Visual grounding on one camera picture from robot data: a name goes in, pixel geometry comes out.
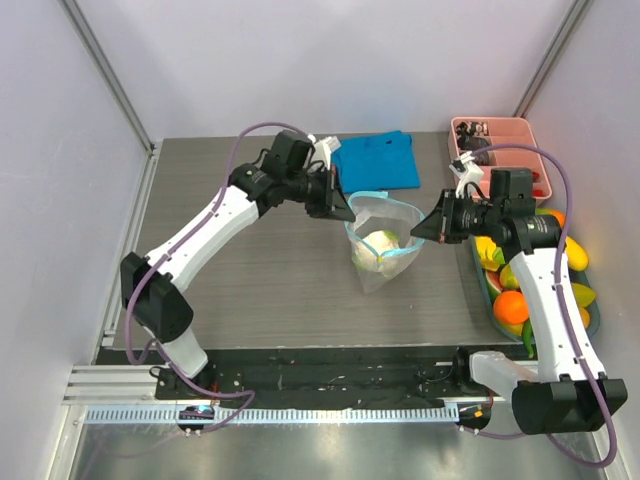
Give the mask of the clear zip top bag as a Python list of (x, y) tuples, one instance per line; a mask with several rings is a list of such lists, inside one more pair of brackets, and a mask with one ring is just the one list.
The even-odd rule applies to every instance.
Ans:
[(344, 224), (351, 261), (362, 289), (371, 294), (404, 272), (419, 255), (424, 240), (411, 235), (425, 219), (416, 206), (387, 192), (360, 191), (348, 199), (355, 214)]

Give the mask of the toy cauliflower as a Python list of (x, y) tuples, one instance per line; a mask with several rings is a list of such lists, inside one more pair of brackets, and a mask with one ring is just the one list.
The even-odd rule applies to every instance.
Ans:
[(361, 270), (389, 276), (398, 266), (397, 256), (389, 252), (399, 248), (399, 237), (392, 231), (373, 231), (355, 243), (352, 260)]

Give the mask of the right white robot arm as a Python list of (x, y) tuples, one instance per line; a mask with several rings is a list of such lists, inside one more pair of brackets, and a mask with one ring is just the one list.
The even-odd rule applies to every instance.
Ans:
[(488, 198), (474, 200), (445, 189), (411, 231), (441, 244), (490, 237), (502, 249), (526, 301), (537, 370), (531, 372), (501, 352), (478, 351), (461, 357), (452, 369), (453, 386), (465, 395), (488, 387), (510, 402), (527, 435), (611, 427), (613, 413), (628, 398), (625, 383), (608, 377), (584, 329), (561, 226), (555, 217), (535, 210), (532, 171), (497, 168)]

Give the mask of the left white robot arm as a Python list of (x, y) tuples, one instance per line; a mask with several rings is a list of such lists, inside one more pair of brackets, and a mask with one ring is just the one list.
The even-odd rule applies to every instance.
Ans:
[(136, 321), (180, 372), (179, 388), (205, 397), (213, 385), (209, 359), (192, 329), (194, 312), (184, 297), (200, 270), (235, 235), (286, 201), (311, 218), (352, 222), (332, 160), (340, 142), (282, 127), (256, 160), (236, 166), (214, 198), (178, 233), (144, 256), (120, 264), (127, 322)]

